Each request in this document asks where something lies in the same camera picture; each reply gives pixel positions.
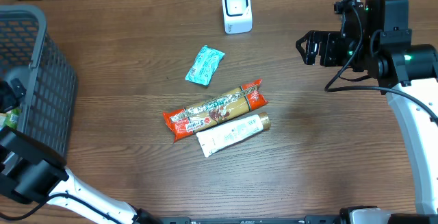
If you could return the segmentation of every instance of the tube cap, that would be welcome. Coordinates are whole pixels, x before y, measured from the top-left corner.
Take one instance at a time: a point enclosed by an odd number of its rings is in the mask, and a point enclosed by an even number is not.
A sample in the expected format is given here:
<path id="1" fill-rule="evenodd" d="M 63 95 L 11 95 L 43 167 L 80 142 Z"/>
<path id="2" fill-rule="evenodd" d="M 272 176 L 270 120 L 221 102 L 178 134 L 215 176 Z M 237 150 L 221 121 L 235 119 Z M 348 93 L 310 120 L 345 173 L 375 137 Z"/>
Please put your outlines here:
<path id="1" fill-rule="evenodd" d="M 261 124 L 263 124 L 263 130 L 269 129 L 271 127 L 271 121 L 269 120 L 268 114 L 262 112 L 259 114 Z"/>

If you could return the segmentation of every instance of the white tube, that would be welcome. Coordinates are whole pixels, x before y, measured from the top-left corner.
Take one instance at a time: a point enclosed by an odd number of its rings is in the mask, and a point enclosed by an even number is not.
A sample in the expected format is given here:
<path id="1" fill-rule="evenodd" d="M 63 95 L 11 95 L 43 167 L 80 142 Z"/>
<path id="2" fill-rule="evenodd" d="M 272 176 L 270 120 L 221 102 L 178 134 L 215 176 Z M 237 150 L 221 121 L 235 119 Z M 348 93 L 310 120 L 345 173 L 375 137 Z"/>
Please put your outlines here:
<path id="1" fill-rule="evenodd" d="M 198 132 L 196 136 L 207 158 L 227 146 L 242 141 L 264 129 L 269 129 L 270 125 L 268 114 L 262 112 L 245 119 L 227 122 L 207 131 Z"/>

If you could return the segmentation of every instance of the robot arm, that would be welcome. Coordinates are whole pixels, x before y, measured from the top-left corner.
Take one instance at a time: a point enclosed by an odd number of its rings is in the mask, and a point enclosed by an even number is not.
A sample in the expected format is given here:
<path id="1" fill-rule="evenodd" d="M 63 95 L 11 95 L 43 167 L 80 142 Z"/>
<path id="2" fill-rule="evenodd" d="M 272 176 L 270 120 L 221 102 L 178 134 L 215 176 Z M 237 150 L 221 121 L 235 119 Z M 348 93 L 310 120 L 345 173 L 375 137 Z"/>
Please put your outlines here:
<path id="1" fill-rule="evenodd" d="M 379 90 L 386 95 L 411 163 L 417 213 L 438 214 L 437 51 L 431 45 L 411 45 L 408 0 L 367 0 L 365 5 L 360 0 L 343 0 L 335 2 L 334 10 L 342 16 L 340 32 L 307 33 L 296 42 L 302 60 L 313 65 L 319 55 L 321 66 L 342 66 L 327 84 L 327 92 Z M 378 86 L 330 88 L 347 67 L 368 74 L 346 80 L 373 77 Z M 370 216 L 366 210 L 359 213 Z M 389 216 L 385 218 L 381 223 L 388 223 Z"/>
<path id="2" fill-rule="evenodd" d="M 428 105 L 438 114 L 438 82 L 435 78 L 413 80 L 393 89 L 405 92 Z M 386 94 L 396 115 L 411 163 L 415 184 L 415 207 L 418 214 L 438 214 L 438 126 L 412 101 Z"/>
<path id="3" fill-rule="evenodd" d="M 49 193 L 53 196 L 60 193 L 67 193 L 70 196 L 79 198 L 102 213 L 114 218 L 119 223 L 136 223 L 137 212 L 128 203 L 112 199 L 93 187 L 87 185 L 78 179 L 70 169 L 66 169 L 68 179 L 60 181 L 55 188 Z M 83 217 L 94 221 L 95 223 L 114 223 L 114 220 L 109 220 L 84 204 L 74 200 L 72 197 L 55 197 L 47 202 L 51 205 L 67 208 L 76 212 Z"/>

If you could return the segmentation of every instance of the orange wrapper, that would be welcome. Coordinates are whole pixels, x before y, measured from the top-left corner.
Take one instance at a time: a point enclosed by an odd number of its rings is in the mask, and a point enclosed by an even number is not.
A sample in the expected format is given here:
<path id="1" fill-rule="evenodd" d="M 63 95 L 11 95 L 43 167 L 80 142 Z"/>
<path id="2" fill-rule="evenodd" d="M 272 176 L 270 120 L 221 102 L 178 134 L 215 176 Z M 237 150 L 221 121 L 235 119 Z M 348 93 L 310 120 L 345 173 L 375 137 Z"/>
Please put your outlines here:
<path id="1" fill-rule="evenodd" d="M 259 93 L 260 83 L 258 79 L 190 107 L 163 112 L 167 126 L 175 134 L 174 142 L 266 105 L 268 102 Z"/>

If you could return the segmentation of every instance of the blue wrapper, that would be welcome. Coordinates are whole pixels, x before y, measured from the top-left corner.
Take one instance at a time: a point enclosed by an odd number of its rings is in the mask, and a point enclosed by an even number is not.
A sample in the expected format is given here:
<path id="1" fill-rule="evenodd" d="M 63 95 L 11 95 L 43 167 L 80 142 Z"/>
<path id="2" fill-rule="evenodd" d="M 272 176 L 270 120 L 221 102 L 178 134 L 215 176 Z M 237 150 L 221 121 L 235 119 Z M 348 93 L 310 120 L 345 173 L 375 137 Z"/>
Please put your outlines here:
<path id="1" fill-rule="evenodd" d="M 225 53 L 205 45 L 194 59 L 194 64 L 185 76 L 185 80 L 208 86 L 224 55 Z"/>

